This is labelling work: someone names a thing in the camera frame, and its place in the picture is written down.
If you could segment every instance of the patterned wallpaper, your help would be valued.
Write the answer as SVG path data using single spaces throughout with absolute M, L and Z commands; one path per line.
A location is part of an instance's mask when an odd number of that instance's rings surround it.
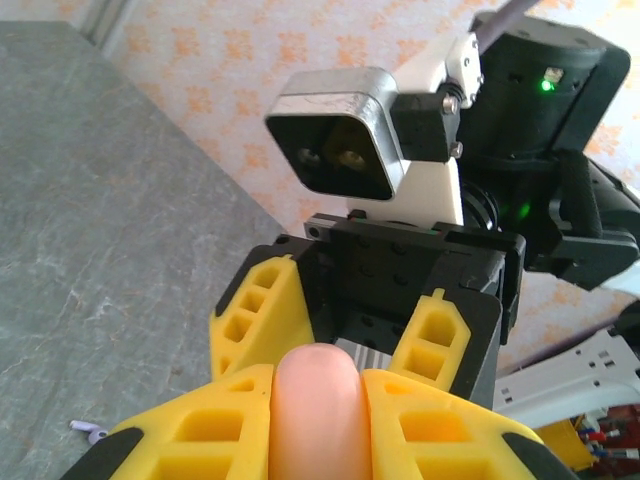
M 78 22 L 88 0 L 3 0 L 0 18 Z M 344 202 L 306 191 L 262 118 L 284 82 L 304 69 L 378 65 L 394 69 L 434 35 L 466 29 L 498 0 L 137 0 L 105 54 L 282 225 L 301 232 L 311 214 L 344 213 Z M 588 153 L 640 187 L 640 0 L 544 0 L 536 15 L 579 24 L 634 57 L 617 101 Z M 550 345 L 612 317 L 630 297 L 590 294 L 545 275 L 526 275 L 520 317 L 502 349 L 508 370 Z

